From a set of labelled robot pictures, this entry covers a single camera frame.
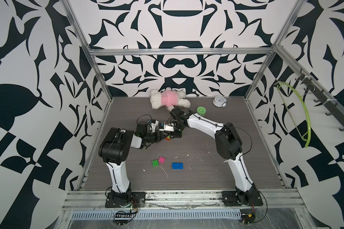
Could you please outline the dark green lego brick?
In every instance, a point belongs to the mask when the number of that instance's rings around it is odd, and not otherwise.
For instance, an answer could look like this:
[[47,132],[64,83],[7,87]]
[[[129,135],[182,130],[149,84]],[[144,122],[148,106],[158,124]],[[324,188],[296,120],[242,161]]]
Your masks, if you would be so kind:
[[157,167],[159,165],[158,160],[153,160],[152,165],[153,165],[153,167]]

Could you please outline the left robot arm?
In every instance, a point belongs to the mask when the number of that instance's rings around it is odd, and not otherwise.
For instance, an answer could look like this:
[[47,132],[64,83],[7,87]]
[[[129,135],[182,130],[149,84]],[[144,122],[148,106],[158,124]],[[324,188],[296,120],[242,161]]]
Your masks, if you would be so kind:
[[107,198],[120,203],[132,201],[131,183],[127,177],[126,159],[131,148],[142,149],[148,144],[158,143],[170,135],[169,131],[134,132],[111,128],[102,141],[98,155],[109,168],[112,188]]

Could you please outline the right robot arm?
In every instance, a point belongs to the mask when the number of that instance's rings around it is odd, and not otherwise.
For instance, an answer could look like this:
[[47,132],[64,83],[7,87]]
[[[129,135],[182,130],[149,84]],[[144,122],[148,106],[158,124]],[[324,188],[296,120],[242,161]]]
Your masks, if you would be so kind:
[[175,120],[176,130],[186,127],[197,129],[215,140],[218,154],[226,160],[235,180],[236,197],[230,204],[247,206],[258,200],[260,195],[250,178],[242,153],[242,140],[231,123],[218,123],[192,111],[183,111],[178,107],[170,109]]

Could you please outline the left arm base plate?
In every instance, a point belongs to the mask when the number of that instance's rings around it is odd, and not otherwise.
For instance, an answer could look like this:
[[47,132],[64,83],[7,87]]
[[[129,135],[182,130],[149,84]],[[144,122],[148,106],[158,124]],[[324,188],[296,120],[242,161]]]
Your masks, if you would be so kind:
[[105,208],[126,208],[133,205],[134,207],[143,206],[146,200],[145,192],[126,192],[117,193],[111,191],[107,194]]

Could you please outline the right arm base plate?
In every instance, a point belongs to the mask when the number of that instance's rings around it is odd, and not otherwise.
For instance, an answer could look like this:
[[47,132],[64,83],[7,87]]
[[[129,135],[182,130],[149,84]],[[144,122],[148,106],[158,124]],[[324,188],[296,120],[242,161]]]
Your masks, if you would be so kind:
[[253,189],[251,191],[222,191],[222,202],[228,207],[263,206],[260,193]]

